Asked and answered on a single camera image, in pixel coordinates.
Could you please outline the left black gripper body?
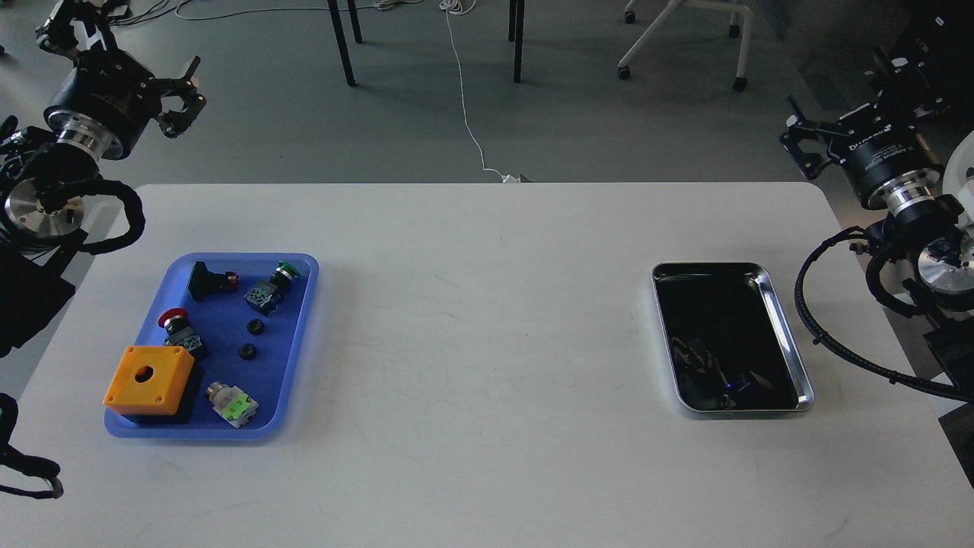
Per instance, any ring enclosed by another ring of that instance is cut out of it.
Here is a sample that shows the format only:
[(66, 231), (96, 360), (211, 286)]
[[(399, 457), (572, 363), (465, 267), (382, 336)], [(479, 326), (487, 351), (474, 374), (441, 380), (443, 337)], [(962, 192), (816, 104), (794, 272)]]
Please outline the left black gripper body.
[(153, 77), (127, 52), (82, 52), (44, 110), (46, 124), (58, 132), (73, 117), (93, 120), (114, 135), (102, 157), (128, 158), (161, 113), (160, 96), (149, 84)]

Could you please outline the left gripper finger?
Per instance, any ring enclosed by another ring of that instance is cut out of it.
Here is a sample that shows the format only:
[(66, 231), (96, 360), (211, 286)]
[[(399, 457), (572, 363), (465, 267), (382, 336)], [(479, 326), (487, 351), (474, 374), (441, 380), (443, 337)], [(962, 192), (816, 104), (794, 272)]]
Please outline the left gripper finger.
[(160, 100), (178, 97), (182, 103), (180, 110), (166, 110), (160, 112), (155, 118), (161, 132), (169, 139), (176, 139), (190, 129), (208, 103), (205, 97), (199, 93), (197, 81), (194, 79), (201, 61), (199, 56), (193, 56), (180, 77), (154, 78), (152, 80), (152, 90), (160, 97)]
[(126, 6), (128, 1), (59, 1), (35, 29), (36, 45), (73, 65), (125, 65), (131, 56), (118, 47), (109, 17)]

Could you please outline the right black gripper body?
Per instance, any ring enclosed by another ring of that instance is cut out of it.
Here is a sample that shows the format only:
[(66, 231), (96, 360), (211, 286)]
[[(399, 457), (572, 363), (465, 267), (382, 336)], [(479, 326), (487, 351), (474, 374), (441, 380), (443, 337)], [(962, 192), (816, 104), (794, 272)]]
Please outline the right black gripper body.
[(912, 112), (880, 114), (876, 107), (859, 107), (837, 125), (837, 160), (864, 209), (886, 208), (886, 188), (894, 181), (939, 183), (942, 163), (918, 134)]

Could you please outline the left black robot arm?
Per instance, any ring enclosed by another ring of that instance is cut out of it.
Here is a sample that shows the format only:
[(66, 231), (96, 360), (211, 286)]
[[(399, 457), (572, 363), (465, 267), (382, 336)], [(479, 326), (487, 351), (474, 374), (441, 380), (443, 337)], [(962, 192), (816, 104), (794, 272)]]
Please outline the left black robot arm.
[[(35, 31), (38, 47), (67, 58), (69, 76), (44, 111), (45, 127), (2, 122), (1, 350), (21, 348), (55, 319), (75, 285), (63, 272), (77, 253), (131, 246), (144, 233), (142, 199), (102, 177), (101, 160), (131, 155), (150, 122), (178, 138), (206, 100), (192, 58), (176, 78), (160, 78), (119, 48), (110, 18), (119, 1), (59, 1)], [(128, 229), (91, 242), (82, 226), (84, 197), (108, 196), (124, 208)]]

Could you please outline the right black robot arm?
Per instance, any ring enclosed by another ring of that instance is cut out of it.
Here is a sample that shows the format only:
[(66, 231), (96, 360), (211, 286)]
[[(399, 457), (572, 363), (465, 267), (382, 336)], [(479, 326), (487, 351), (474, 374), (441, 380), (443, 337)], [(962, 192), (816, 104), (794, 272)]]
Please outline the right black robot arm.
[[(923, 139), (919, 119), (972, 113), (961, 97), (972, 83), (972, 3), (925, 1), (889, 52), (874, 49), (876, 97), (832, 122), (811, 121), (793, 97), (780, 142), (801, 173), (814, 180), (825, 167), (842, 170), (859, 204), (886, 217), (869, 228), (846, 228), (824, 240), (804, 261), (794, 303), (813, 341), (850, 364), (932, 396), (972, 402), (972, 319), (952, 312), (972, 309), (972, 232), (969, 212), (945, 188), (946, 169)], [(811, 264), (830, 247), (849, 242), (867, 254), (867, 290), (888, 310), (922, 316), (932, 325), (925, 342), (947, 383), (890, 370), (863, 358), (830, 336), (804, 296)]]

